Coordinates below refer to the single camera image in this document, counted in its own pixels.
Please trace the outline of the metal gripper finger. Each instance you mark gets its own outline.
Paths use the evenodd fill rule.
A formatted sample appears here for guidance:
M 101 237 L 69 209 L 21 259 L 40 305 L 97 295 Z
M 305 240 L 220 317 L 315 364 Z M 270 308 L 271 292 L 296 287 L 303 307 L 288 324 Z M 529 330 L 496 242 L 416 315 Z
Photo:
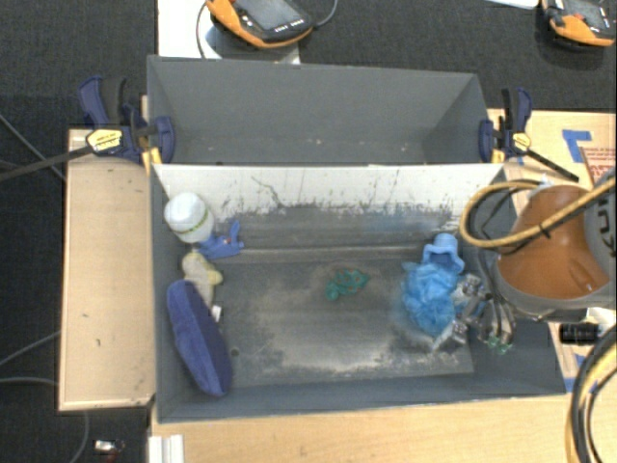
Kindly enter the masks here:
M 450 297 L 455 308 L 464 308 L 469 301 L 478 296 L 482 287 L 482 279 L 474 274 L 467 274 L 462 277 Z
M 459 319 L 450 322 L 433 341 L 432 352 L 452 353 L 468 343 L 467 324 Z

